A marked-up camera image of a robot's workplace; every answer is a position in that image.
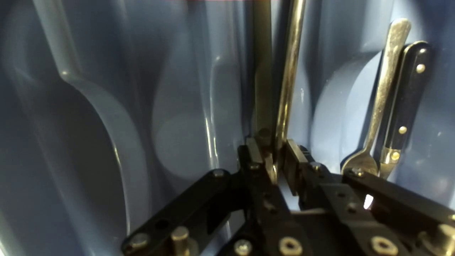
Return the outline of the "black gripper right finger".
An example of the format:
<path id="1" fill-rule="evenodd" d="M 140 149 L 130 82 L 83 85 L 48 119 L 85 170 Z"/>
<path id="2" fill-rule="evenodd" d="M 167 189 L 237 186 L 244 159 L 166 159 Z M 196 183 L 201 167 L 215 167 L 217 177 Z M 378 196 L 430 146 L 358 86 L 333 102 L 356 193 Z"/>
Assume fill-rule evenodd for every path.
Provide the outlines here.
<path id="1" fill-rule="evenodd" d="M 331 217 L 338 231 L 370 256 L 455 256 L 453 210 L 362 169 L 331 173 L 287 140 L 284 173 L 302 211 Z"/>

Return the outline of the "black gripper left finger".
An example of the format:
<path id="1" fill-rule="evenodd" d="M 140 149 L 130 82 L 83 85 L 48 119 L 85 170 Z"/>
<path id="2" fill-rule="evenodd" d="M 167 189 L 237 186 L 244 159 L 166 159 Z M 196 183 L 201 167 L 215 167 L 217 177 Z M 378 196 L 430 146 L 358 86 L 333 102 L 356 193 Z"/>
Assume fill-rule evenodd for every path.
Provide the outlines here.
<path id="1" fill-rule="evenodd" d="M 291 216 L 271 162 L 250 139 L 238 147 L 240 169 L 213 169 L 133 230 L 120 244 L 123 256 L 198 256 L 234 214 L 244 217 L 223 241 L 221 256 L 302 256 L 304 231 Z"/>

